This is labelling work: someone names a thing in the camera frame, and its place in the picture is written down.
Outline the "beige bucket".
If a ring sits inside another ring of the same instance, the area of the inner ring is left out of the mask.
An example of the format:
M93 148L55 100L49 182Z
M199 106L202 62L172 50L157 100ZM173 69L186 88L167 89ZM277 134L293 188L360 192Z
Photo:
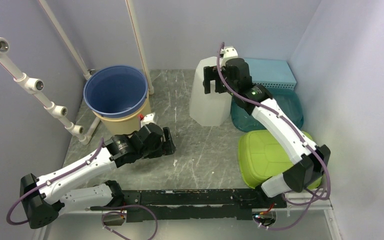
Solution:
M124 117L109 118L93 111L93 114L99 118L112 135L130 134L133 131L138 131L141 128L141 120L151 113L151 105L148 98L138 110Z

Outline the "translucent white bucket liner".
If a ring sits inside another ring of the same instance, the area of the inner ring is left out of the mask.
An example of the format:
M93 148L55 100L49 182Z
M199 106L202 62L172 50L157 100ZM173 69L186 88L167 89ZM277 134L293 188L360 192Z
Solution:
M232 97L227 92L215 92L215 84L210 83L211 93L205 94L203 85L204 67L215 66L215 56L202 59L195 69L189 101L189 115L204 127L220 126L229 116Z

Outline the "light blue perforated basket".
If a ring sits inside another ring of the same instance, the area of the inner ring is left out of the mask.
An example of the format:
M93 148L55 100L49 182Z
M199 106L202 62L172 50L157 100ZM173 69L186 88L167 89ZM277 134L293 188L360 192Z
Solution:
M252 82L265 88L294 90L297 81L285 60L245 58Z

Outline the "teal transparent tub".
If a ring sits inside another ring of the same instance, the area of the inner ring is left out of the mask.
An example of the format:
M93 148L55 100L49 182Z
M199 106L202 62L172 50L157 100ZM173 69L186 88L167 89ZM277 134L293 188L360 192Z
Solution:
M291 89L268 88L282 111L301 129L304 125L304 114L298 95ZM230 116L233 125L242 132L266 130L266 127L240 108L234 100L231 102Z

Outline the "blue bucket rim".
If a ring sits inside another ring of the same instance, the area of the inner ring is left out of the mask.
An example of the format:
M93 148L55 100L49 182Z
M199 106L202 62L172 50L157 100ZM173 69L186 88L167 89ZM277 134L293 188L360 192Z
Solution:
M87 106L105 118L124 118L145 103L149 85L144 74L129 65L114 65L96 72L83 88Z

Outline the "lime green tub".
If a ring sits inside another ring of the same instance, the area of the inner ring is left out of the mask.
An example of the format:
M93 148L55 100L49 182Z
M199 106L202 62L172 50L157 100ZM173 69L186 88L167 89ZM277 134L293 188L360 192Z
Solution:
M293 166L286 151L268 130L254 130L241 136L237 159L242 179L252 189Z

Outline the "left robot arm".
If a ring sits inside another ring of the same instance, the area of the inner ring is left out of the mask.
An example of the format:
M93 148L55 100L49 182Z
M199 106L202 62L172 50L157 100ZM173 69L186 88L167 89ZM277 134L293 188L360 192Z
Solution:
M20 180L26 222L31 229L39 229L76 209L117 210L125 203L125 195L115 180L95 187L78 187L123 165L172 155L175 151L169 127L148 123L138 131L101 139L94 152L55 172L39 177L29 173Z

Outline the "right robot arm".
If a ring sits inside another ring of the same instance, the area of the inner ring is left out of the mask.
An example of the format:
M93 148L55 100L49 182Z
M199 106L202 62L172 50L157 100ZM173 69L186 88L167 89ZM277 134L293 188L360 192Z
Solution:
M302 192L322 176L326 178L326 196L331 193L328 163L331 155L326 145L318 145L308 138L281 109L271 92L252 81L248 63L239 57L225 63L216 60L213 66L203 67L204 93L229 93L236 104L259 121L280 143L292 167L259 185L256 203L269 207L275 197L286 192Z

